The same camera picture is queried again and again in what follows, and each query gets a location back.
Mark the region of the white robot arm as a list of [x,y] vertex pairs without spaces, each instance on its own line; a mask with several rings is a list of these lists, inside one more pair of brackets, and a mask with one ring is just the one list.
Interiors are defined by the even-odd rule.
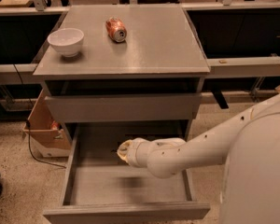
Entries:
[[135,138],[118,155],[158,178],[223,164],[219,223],[280,224],[280,94],[188,142]]

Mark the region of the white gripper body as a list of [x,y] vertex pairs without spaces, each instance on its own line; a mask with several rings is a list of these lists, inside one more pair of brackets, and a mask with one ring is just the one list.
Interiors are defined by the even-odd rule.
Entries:
[[147,155],[150,142],[142,138],[129,141],[126,160],[128,164],[136,168],[147,167]]

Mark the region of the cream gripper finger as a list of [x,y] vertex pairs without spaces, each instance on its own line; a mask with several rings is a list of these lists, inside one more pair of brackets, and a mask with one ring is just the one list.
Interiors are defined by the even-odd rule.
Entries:
[[118,150],[118,151],[117,151],[117,155],[119,156],[119,158],[120,158],[122,161],[128,162],[128,161],[127,161],[127,154],[126,154],[125,151],[120,151],[120,150]]
[[119,151],[125,152],[129,150],[130,145],[133,143],[133,140],[127,140],[125,142],[123,142],[120,146],[119,146]]

